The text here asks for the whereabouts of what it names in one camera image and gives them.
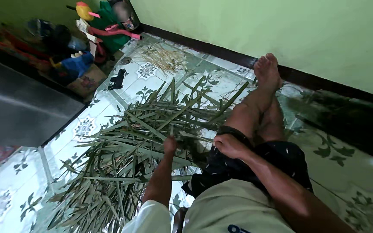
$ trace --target stainless steel surface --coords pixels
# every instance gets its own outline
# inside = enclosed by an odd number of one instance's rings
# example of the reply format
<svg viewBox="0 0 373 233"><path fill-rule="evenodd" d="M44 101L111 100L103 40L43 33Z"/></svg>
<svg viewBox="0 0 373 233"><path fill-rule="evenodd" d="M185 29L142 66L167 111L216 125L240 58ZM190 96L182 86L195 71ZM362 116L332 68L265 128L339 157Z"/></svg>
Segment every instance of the stainless steel surface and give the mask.
<svg viewBox="0 0 373 233"><path fill-rule="evenodd" d="M0 63L0 145L38 147L83 107Z"/></svg>

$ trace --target shirt sleeve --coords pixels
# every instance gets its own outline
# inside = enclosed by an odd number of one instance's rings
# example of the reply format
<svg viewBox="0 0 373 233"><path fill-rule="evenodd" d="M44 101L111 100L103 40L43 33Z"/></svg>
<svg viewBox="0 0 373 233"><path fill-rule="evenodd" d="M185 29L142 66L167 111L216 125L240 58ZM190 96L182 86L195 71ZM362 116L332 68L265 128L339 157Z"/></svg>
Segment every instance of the shirt sleeve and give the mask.
<svg viewBox="0 0 373 233"><path fill-rule="evenodd" d="M169 210L163 204L148 200L136 217L122 229L122 233L171 233Z"/></svg>

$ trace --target yellow toy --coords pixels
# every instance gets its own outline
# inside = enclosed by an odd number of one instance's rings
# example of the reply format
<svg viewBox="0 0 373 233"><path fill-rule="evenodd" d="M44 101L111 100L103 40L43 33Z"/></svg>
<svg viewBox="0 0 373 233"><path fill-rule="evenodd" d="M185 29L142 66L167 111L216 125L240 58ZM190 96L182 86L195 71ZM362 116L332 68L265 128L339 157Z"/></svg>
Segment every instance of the yellow toy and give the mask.
<svg viewBox="0 0 373 233"><path fill-rule="evenodd" d="M100 15L93 13L89 5L84 2L77 2L75 10L77 11L77 14L80 16L80 18L86 21L92 21L94 17L100 18Z"/></svg>

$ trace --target light green shirt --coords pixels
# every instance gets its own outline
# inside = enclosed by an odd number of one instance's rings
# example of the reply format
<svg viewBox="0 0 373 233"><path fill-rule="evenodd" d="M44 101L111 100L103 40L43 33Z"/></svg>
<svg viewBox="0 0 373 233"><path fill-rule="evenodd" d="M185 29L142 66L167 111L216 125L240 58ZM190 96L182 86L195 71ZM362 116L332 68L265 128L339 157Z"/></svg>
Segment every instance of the light green shirt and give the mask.
<svg viewBox="0 0 373 233"><path fill-rule="evenodd" d="M149 200L123 233L170 233L169 210ZM188 209L183 233L292 233L267 197L252 183L231 179L199 195Z"/></svg>

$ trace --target green bag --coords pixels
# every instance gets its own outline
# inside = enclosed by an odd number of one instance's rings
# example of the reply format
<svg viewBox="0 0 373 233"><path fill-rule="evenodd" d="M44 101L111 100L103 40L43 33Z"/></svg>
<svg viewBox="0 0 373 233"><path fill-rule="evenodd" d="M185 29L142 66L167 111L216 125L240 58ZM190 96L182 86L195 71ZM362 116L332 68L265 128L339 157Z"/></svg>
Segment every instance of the green bag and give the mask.
<svg viewBox="0 0 373 233"><path fill-rule="evenodd" d="M100 2L100 9L97 12L101 18L96 18L89 22L90 26L104 30L106 27L119 24L119 28L124 28L123 25L118 22L110 4L108 2ZM96 37L103 40L104 46L113 54L117 50L119 50L126 42L130 40L129 36L125 36L122 34L117 34L113 36L99 36L95 35Z"/></svg>

